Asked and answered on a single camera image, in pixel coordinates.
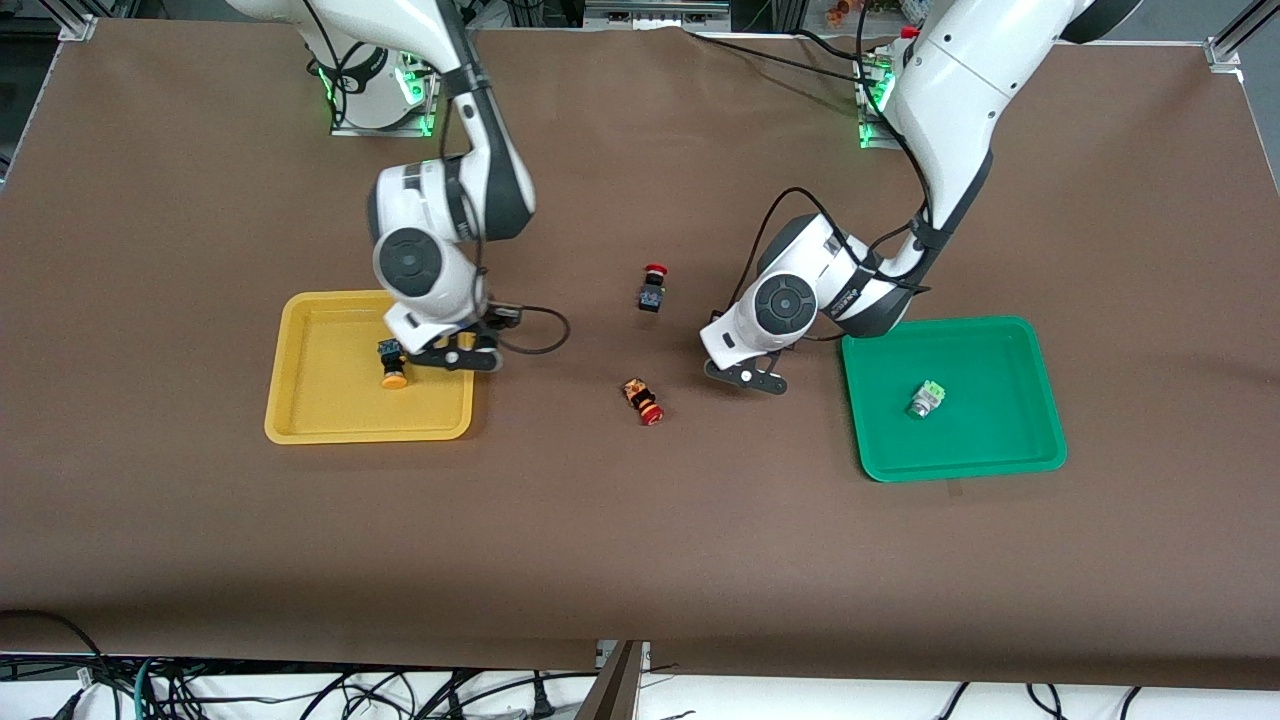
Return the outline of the yellow plastic tray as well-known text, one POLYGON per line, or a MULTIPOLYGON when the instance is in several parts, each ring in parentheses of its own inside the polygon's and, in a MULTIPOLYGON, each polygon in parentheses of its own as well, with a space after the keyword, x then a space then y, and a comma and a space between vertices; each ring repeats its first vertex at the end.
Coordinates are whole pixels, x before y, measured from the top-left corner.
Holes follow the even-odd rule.
POLYGON ((264 430, 276 445, 453 441, 474 413, 474 372, 410 364, 383 386, 390 338, 380 290, 305 292, 282 311, 264 430))

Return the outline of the red button with orange body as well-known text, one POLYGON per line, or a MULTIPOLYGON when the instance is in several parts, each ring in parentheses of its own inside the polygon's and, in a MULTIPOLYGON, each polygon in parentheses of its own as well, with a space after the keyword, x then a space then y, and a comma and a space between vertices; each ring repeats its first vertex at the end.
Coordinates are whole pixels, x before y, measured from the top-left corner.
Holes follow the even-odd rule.
POLYGON ((664 418, 664 409, 644 379, 631 378, 621 386, 621 391, 644 427, 653 427, 664 418))

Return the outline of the brown table mat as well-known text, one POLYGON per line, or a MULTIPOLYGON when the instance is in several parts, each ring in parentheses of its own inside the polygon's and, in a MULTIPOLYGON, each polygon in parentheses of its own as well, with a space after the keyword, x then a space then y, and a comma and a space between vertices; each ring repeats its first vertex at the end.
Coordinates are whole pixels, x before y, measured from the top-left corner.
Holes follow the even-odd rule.
POLYGON ((328 447, 265 436, 282 309, 372 286, 372 178, 433 145, 330 137, 288 27, 61 49, 0 192, 0 609, 113 653, 586 667, 616 638, 684 673, 1280 688, 1280 193, 1198 47, 1056 47, 911 306, 1034 327, 1066 462, 891 486, 835 345, 771 397, 698 338, 781 190, 856 234, 913 213, 847 92, 677 29, 477 42, 538 192, 492 282, 572 337, 484 377, 461 439, 328 447))

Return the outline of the green plastic tray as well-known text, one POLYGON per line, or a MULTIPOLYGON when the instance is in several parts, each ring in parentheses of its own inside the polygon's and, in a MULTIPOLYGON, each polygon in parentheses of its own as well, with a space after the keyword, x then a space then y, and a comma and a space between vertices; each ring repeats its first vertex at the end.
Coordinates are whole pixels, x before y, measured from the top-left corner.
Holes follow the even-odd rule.
POLYGON ((861 466, 879 483, 1001 477, 1061 468, 1062 424, 1038 337, 1019 316, 905 322, 840 345, 861 466), (945 387, 927 418, 906 407, 945 387))

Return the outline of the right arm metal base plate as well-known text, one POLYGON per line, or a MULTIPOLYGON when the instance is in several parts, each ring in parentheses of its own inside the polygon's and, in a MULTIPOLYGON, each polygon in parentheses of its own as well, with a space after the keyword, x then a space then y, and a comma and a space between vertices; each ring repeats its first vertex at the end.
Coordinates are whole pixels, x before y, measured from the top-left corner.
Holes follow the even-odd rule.
POLYGON ((332 102, 333 135, 434 135, 440 77, 412 54, 355 44, 337 68, 319 63, 317 77, 332 102))

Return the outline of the aluminium frame rail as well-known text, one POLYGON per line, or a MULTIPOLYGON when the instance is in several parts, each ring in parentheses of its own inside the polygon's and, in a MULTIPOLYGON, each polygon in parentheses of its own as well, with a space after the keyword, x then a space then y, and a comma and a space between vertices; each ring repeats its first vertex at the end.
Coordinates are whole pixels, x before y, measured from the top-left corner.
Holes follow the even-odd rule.
POLYGON ((731 32, 730 0, 582 0, 584 29, 731 32))

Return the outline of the table frame beam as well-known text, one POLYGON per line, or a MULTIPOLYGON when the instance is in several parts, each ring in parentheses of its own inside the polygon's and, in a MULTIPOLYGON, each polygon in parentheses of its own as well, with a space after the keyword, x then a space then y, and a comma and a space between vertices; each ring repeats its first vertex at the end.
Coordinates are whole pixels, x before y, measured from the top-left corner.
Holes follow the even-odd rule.
POLYGON ((652 669, 646 641, 600 641, 603 665, 573 720, 635 720, 643 675, 652 669))

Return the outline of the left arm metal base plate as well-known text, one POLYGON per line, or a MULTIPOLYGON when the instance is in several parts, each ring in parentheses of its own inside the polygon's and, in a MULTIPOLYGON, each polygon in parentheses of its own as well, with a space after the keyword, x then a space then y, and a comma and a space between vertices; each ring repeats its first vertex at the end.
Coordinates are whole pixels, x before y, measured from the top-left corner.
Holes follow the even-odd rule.
POLYGON ((864 53, 855 70, 863 79, 856 95, 860 147, 900 150, 899 141, 893 138, 888 124, 881 115, 897 79, 890 46, 874 47, 864 53))

